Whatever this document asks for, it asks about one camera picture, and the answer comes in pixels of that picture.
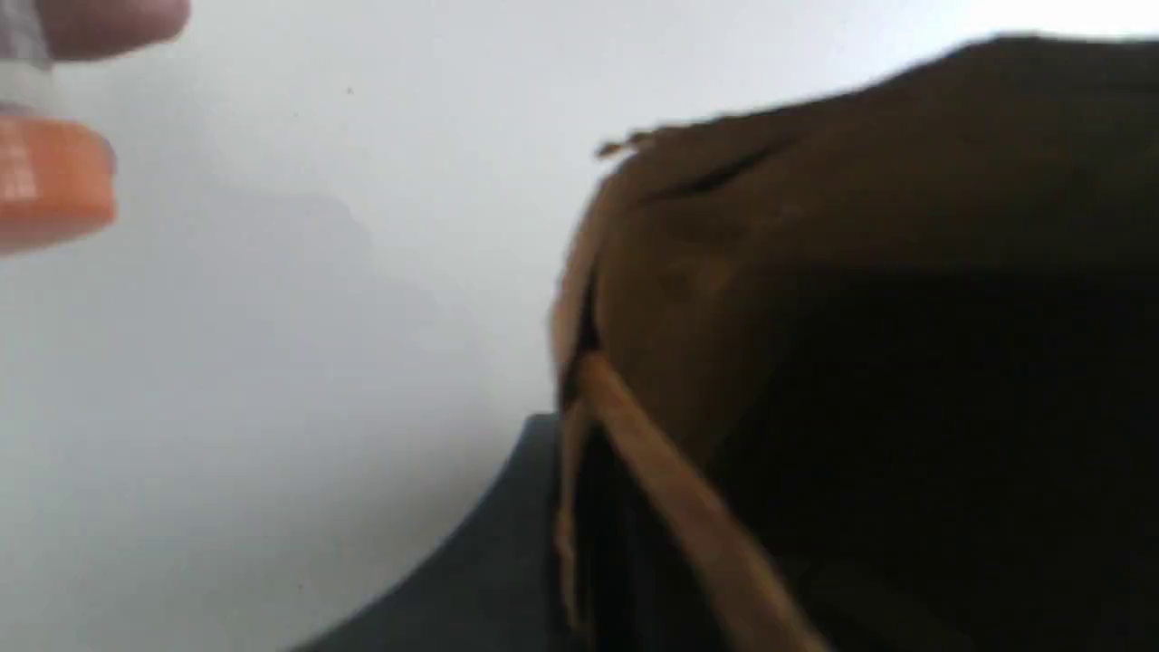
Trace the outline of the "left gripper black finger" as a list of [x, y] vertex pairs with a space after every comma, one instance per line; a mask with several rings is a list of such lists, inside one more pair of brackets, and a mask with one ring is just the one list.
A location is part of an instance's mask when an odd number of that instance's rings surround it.
[[394, 589], [302, 651], [576, 651], [559, 602], [553, 413], [524, 422], [462, 523]]

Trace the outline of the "person's right hand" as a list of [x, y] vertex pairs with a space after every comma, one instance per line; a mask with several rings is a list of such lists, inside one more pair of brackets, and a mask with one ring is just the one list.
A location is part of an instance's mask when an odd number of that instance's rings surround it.
[[54, 61], [99, 61], [175, 41], [190, 1], [37, 1]]

